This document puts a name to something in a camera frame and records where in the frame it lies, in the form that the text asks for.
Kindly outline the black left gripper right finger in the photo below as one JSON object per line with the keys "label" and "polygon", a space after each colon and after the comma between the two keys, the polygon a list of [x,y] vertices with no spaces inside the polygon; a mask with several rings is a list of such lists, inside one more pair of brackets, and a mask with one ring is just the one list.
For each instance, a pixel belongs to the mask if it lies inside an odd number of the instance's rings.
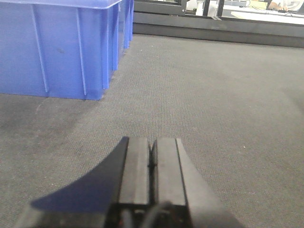
{"label": "black left gripper right finger", "polygon": [[157,219],[164,228],[238,228],[187,155],[181,139],[157,138],[152,147],[154,201],[171,205]]}

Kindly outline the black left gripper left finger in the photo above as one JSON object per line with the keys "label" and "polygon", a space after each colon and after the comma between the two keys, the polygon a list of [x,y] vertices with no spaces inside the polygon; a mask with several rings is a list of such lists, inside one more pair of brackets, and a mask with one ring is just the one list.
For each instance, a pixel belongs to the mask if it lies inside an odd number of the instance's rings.
{"label": "black left gripper left finger", "polygon": [[71,184],[32,201],[41,211],[106,213],[113,204],[147,205],[147,138],[123,137],[109,155]]}

